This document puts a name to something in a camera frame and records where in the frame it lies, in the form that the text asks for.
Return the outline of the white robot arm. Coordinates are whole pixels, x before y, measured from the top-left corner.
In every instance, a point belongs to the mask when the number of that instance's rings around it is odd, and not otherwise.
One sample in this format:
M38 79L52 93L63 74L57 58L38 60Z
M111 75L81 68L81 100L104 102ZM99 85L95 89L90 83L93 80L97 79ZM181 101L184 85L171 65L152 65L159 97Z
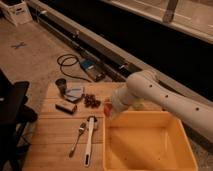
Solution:
M140 98L162 106L213 142L213 107L162 87L152 70L131 74L126 83L113 92L110 103L105 107L105 113L111 117L116 116Z

